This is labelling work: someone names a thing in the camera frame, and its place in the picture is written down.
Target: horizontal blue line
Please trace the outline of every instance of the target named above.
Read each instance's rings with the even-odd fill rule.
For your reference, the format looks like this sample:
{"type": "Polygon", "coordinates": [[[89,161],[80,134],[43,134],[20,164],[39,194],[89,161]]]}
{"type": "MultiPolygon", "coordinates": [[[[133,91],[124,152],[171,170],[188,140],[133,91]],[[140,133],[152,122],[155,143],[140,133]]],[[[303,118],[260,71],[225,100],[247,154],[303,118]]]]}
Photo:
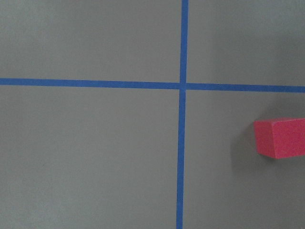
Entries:
{"type": "Polygon", "coordinates": [[[187,83],[187,90],[305,93],[305,86],[187,83]]]}
{"type": "Polygon", "coordinates": [[[0,78],[0,85],[179,89],[179,83],[0,78]]]}

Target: gray tile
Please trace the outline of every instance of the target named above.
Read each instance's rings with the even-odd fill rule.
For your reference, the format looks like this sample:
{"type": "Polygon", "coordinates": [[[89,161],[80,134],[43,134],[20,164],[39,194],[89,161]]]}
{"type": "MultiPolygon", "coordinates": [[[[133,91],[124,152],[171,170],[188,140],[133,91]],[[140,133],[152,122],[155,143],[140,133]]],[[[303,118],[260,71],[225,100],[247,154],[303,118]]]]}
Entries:
{"type": "Polygon", "coordinates": [[[304,117],[304,94],[188,91],[184,227],[299,229],[305,156],[257,154],[253,121],[304,117]]]}
{"type": "Polygon", "coordinates": [[[0,228],[175,228],[177,91],[0,94],[0,228]]]}
{"type": "Polygon", "coordinates": [[[180,1],[1,1],[1,78],[179,81],[180,1]]]}
{"type": "Polygon", "coordinates": [[[188,82],[305,85],[305,2],[190,1],[188,82]]]}

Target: pink box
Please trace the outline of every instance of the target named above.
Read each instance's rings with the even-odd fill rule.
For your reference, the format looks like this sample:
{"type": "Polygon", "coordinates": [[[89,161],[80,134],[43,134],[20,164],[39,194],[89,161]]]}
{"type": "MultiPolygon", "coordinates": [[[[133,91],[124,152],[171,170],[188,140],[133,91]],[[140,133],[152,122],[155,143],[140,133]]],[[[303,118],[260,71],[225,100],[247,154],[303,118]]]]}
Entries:
{"type": "Polygon", "coordinates": [[[305,155],[305,118],[276,118],[254,122],[259,154],[280,159],[305,155]]]}

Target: vertical blue line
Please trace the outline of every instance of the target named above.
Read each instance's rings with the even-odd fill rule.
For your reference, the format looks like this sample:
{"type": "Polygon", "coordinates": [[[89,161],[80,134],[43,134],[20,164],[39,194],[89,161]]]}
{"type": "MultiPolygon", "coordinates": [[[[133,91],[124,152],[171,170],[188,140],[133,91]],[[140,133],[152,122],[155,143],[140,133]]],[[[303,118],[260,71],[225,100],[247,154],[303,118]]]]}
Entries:
{"type": "Polygon", "coordinates": [[[188,3],[189,3],[188,0],[182,0],[182,7],[181,7],[176,229],[183,229],[183,179],[184,179],[188,3]]]}

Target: blue tape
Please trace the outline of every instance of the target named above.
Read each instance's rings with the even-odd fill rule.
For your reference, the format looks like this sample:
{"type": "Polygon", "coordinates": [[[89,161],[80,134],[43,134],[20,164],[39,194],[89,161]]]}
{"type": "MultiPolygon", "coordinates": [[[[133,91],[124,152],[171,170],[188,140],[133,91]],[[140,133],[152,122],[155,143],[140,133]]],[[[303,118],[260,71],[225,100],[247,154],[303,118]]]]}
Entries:
{"type": "Polygon", "coordinates": [[[305,93],[305,86],[187,83],[187,90],[305,93]]]}
{"type": "Polygon", "coordinates": [[[183,229],[183,186],[184,186],[184,141],[185,141],[188,4],[189,4],[188,0],[182,0],[179,124],[178,124],[178,161],[177,161],[177,206],[176,206],[177,207],[177,209],[176,209],[176,228],[177,229],[183,229]]]}
{"type": "Polygon", "coordinates": [[[179,89],[179,83],[0,78],[0,85],[179,89]]]}

